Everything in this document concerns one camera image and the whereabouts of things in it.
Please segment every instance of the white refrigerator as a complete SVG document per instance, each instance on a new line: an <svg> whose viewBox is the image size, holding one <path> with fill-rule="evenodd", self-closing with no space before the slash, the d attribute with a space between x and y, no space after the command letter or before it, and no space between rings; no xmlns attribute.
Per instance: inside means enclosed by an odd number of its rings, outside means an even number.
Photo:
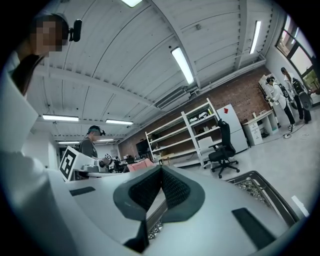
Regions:
<svg viewBox="0 0 320 256"><path fill-rule="evenodd" d="M241 152L248 148L245 133L242 130L237 114L231 104L226 105L216 111L219 117L229 124L230 139L235 152Z"/></svg>

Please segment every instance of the white ceiling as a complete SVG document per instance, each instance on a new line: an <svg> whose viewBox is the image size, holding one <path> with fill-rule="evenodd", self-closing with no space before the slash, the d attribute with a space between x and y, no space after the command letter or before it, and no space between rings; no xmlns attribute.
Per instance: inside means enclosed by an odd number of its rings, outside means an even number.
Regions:
<svg viewBox="0 0 320 256"><path fill-rule="evenodd" d="M273 4L143 0L129 8L120 0L70 0L58 2L53 11L64 13L70 26L82 19L81 40L50 53L34 73L27 100L39 115L78 116L81 121L53 124L39 119L34 129L50 131L56 140L80 139L98 124L107 137L120 139L163 115L154 104L188 86L172 49L181 47L194 67L199 83L188 88L204 88L238 64L243 68L258 60L259 53L249 54L255 22L262 21L256 47L260 52L271 36ZM134 125L106 125L106 119Z"/></svg>

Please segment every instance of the chair base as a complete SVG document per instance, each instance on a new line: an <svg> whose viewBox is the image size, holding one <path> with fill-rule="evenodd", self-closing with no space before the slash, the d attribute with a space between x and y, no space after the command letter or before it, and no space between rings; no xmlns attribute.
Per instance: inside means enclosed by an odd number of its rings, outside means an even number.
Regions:
<svg viewBox="0 0 320 256"><path fill-rule="evenodd" d="M231 162L229 160L228 160L228 162L226 162L225 160L219 161L220 165L211 168L211 171L214 173L217 168L221 168L221 170L219 171L219 179L222 178L221 173L224 171L225 168L234 169L234 170L236 170L237 173L239 173L240 170L237 167L232 166L232 164L234 164L234 163L239 164L239 162L237 160L231 161Z"/></svg>

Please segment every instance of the black pants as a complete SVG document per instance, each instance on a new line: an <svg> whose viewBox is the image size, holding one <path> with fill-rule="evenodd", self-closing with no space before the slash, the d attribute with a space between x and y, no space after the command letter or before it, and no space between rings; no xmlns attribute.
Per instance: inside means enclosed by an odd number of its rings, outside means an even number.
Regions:
<svg viewBox="0 0 320 256"><path fill-rule="evenodd" d="M284 112L287 115L287 117L289 118L290 124L294 125L295 119L294 119L294 116L292 115L287 103L285 105Z"/></svg>
<svg viewBox="0 0 320 256"><path fill-rule="evenodd" d="M298 96L298 95L294 96L294 101L295 101L295 103L296 103L296 107L297 107L298 112L299 112L299 118L300 118L300 120L304 119L306 122L311 121L310 111L304 109L304 108L301 106L301 102L300 102L300 99L299 99L299 96Z"/></svg>

